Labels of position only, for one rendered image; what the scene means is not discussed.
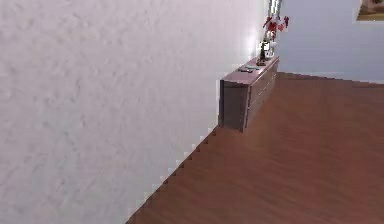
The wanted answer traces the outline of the brown wooden chest of drawers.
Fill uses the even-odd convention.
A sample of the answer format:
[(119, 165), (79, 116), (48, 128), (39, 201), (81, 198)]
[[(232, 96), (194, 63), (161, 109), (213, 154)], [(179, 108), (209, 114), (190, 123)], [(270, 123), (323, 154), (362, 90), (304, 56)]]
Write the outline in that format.
[[(258, 58), (246, 65), (257, 66)], [(220, 98), (218, 125), (223, 128), (243, 132), (258, 110), (265, 103), (275, 86), (279, 57), (268, 58), (260, 70), (252, 73), (239, 72), (237, 69), (220, 80)]]

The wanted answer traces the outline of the dark small statuette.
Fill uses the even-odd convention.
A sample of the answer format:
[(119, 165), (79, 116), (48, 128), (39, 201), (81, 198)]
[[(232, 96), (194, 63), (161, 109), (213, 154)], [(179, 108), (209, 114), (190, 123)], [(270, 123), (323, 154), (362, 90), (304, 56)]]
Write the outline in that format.
[(257, 66), (264, 66), (266, 62), (266, 51), (268, 47), (268, 41), (263, 40), (260, 45), (260, 55), (257, 59), (256, 65)]

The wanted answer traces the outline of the framed wall picture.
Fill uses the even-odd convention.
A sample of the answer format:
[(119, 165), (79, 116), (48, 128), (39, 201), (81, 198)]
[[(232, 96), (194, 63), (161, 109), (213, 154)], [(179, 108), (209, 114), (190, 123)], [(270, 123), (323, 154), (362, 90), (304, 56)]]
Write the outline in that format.
[(384, 21), (384, 0), (361, 0), (357, 21)]

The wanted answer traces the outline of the red flowers in white vase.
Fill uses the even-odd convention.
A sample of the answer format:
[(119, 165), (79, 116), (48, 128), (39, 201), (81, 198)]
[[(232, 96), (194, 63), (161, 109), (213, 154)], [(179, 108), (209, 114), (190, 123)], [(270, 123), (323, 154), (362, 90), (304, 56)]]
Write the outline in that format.
[(288, 16), (281, 18), (280, 16), (273, 14), (265, 21), (263, 28), (265, 29), (264, 40), (269, 45), (269, 50), (267, 51), (268, 57), (272, 57), (275, 54), (277, 32), (282, 32), (286, 29), (289, 25), (289, 20), (290, 18)]

